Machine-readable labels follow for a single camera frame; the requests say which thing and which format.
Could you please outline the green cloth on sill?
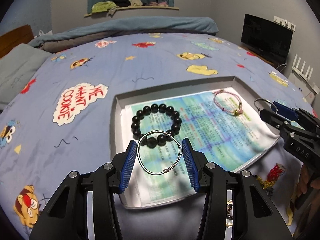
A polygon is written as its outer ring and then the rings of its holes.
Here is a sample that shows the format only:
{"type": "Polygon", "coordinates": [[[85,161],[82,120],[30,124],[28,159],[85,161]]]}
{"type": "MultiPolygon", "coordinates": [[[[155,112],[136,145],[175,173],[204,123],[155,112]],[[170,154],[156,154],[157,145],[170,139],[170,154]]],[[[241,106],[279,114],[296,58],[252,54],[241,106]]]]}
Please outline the green cloth on sill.
{"type": "Polygon", "coordinates": [[[98,2],[92,5],[91,13],[108,12],[109,10],[116,10],[118,6],[112,1],[98,2]]]}

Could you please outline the grey pillow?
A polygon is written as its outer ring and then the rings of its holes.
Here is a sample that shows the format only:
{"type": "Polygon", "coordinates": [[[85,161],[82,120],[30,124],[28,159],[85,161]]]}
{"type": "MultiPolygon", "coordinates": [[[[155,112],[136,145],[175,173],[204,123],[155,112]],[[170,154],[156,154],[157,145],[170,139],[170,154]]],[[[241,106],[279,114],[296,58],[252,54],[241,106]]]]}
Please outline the grey pillow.
{"type": "Polygon", "coordinates": [[[23,90],[51,53],[27,44],[19,44],[1,58],[1,110],[23,90]]]}

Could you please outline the silver wire bangle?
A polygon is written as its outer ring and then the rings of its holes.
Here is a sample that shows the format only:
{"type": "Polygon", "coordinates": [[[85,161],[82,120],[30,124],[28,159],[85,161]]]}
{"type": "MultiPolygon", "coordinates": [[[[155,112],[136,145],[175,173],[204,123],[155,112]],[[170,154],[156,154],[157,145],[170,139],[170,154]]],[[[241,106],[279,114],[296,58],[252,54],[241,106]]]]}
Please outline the silver wire bangle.
{"type": "Polygon", "coordinates": [[[137,144],[137,158],[141,168],[152,176],[160,176],[173,170],[182,156],[182,145],[175,139],[175,133],[153,130],[141,134],[137,144]],[[176,144],[173,155],[169,154],[169,146],[176,144]]]}

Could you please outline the dark wire bangle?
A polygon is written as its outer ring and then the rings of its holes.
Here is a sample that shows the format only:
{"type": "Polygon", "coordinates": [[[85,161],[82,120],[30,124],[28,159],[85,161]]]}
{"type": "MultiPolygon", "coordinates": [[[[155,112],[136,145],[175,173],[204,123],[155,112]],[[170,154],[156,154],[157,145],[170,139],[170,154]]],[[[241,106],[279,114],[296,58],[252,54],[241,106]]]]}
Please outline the dark wire bangle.
{"type": "Polygon", "coordinates": [[[268,109],[269,111],[273,111],[275,113],[278,112],[278,107],[271,102],[270,100],[264,98],[257,98],[253,102],[254,107],[256,108],[257,112],[261,112],[263,109],[268,109]]]}

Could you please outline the wooden tv stand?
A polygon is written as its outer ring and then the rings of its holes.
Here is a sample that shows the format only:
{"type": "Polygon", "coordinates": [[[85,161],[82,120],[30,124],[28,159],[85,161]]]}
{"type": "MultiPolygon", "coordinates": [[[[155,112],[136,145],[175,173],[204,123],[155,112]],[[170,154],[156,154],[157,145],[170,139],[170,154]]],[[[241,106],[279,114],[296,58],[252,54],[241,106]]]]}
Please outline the wooden tv stand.
{"type": "Polygon", "coordinates": [[[280,66],[284,66],[286,67],[287,66],[287,61],[284,61],[284,62],[278,62],[270,57],[267,57],[267,56],[264,56],[264,55],[260,55],[256,52],[254,52],[253,50],[247,48],[246,46],[238,46],[238,48],[241,48],[241,49],[244,49],[247,53],[247,55],[249,56],[255,56],[261,60],[263,60],[264,62],[270,64],[272,67],[278,69],[280,66]]]}

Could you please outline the white wifi router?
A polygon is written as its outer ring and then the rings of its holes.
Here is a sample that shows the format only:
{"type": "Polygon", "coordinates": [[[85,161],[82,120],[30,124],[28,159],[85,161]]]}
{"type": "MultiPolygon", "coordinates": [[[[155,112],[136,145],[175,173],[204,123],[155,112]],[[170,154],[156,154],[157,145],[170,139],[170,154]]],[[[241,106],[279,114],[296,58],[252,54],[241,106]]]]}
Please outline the white wifi router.
{"type": "Polygon", "coordinates": [[[296,54],[293,59],[289,80],[298,88],[310,104],[312,104],[315,97],[319,94],[319,87],[315,83],[310,83],[312,74],[313,68],[307,65],[305,61],[302,61],[301,57],[296,54]]]}

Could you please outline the black cloth on sill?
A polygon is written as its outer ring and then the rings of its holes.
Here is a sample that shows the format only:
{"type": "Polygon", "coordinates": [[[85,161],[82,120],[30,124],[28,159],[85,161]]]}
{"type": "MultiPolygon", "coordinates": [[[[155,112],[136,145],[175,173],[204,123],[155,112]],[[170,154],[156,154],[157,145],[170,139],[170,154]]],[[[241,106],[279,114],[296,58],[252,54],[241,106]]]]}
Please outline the black cloth on sill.
{"type": "Polygon", "coordinates": [[[112,2],[120,8],[131,6],[131,2],[129,0],[112,0],[112,2]]]}

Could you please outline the teal folded blanket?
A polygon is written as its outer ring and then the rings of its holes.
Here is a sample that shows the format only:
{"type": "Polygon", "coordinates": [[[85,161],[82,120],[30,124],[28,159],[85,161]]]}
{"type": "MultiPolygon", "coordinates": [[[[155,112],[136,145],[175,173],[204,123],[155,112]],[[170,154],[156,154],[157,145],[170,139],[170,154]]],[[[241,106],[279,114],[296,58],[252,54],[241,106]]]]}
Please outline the teal folded blanket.
{"type": "Polygon", "coordinates": [[[53,35],[42,35],[28,45],[57,53],[108,37],[147,33],[191,33],[216,35],[215,21],[209,17],[136,16],[78,27],[53,35]]]}

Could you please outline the grey shallow tray box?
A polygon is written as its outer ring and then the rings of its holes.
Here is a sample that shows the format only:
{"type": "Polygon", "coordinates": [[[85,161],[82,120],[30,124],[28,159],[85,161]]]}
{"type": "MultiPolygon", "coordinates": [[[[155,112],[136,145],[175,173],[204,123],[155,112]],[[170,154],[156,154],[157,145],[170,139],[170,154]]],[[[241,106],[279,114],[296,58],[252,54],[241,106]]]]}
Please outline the grey shallow tray box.
{"type": "Polygon", "coordinates": [[[260,159],[279,136],[260,118],[253,102],[258,98],[239,78],[190,80],[118,94],[111,108],[111,155],[124,151],[133,138],[132,117],[145,106],[165,104],[180,114],[175,141],[140,148],[128,188],[120,195],[128,209],[177,202],[194,194],[178,146],[188,138],[193,149],[224,170],[239,172],[260,159]]]}

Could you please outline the printed blue-green paper sheet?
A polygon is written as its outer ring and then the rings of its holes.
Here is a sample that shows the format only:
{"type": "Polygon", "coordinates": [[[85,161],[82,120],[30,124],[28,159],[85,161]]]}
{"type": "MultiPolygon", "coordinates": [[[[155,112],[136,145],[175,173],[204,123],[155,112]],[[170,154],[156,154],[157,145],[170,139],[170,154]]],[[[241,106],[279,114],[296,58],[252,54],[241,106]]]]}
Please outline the printed blue-green paper sheet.
{"type": "MultiPolygon", "coordinates": [[[[193,149],[204,153],[226,171],[239,172],[250,166],[273,147],[279,137],[259,118],[253,107],[232,87],[159,99],[157,105],[172,107],[182,120],[175,139],[182,144],[188,138],[193,149]]],[[[139,129],[170,131],[173,118],[164,113],[145,116],[139,129]]],[[[176,144],[169,146],[173,155],[176,144]]],[[[121,200],[130,209],[147,208],[182,200],[194,194],[185,162],[168,173],[152,176],[135,162],[131,180],[121,200]]]]}

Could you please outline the black television screen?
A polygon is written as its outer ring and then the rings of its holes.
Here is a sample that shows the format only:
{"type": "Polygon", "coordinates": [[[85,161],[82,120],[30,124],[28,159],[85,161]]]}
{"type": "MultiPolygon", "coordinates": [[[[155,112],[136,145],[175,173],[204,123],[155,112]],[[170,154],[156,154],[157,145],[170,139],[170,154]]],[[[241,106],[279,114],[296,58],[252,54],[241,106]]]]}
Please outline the black television screen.
{"type": "Polygon", "coordinates": [[[268,61],[285,63],[290,51],[293,31],[275,22],[245,14],[241,43],[268,61]]]}

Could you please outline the white wall hook rack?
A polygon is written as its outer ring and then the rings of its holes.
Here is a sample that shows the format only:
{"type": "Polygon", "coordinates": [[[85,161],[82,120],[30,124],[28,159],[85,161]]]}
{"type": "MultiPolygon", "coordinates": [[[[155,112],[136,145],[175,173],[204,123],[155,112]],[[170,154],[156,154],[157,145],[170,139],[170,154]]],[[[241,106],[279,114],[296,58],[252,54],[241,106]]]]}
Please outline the white wall hook rack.
{"type": "Polygon", "coordinates": [[[296,25],[289,22],[288,20],[286,19],[283,19],[283,18],[280,18],[278,16],[274,16],[273,17],[273,21],[274,23],[278,24],[278,25],[281,25],[287,29],[290,29],[291,31],[295,32],[296,31],[296,25]]]}

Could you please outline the blue cartoon bedsheet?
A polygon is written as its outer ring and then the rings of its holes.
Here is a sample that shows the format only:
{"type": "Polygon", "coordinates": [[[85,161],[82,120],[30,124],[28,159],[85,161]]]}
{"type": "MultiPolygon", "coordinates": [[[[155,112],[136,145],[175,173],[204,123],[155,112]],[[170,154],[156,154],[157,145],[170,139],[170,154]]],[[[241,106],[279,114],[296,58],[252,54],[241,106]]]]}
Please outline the blue cartoon bedsheet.
{"type": "Polygon", "coordinates": [[[32,231],[18,210],[27,188],[44,208],[72,170],[111,160],[114,97],[214,77],[239,78],[261,98],[311,110],[302,93],[263,60],[204,34],[134,34],[52,56],[1,114],[1,207],[23,239],[32,231]]]}

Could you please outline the wooden headboard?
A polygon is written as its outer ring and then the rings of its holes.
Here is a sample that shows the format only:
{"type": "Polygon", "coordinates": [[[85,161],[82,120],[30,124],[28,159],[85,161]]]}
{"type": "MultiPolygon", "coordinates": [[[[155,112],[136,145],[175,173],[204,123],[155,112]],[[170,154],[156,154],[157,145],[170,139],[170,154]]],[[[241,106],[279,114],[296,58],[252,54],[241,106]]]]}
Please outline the wooden headboard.
{"type": "Polygon", "coordinates": [[[0,38],[0,58],[7,55],[19,44],[29,43],[33,38],[33,31],[30,25],[23,25],[3,34],[0,38]]]}

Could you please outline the beige cloth on sill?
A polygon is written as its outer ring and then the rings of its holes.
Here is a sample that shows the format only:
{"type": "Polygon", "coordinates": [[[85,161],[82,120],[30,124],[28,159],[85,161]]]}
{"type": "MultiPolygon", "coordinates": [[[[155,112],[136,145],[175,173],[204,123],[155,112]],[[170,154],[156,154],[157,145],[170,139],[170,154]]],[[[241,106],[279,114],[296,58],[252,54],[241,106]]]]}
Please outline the beige cloth on sill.
{"type": "Polygon", "coordinates": [[[131,7],[141,7],[143,2],[141,0],[128,0],[131,7]]]}

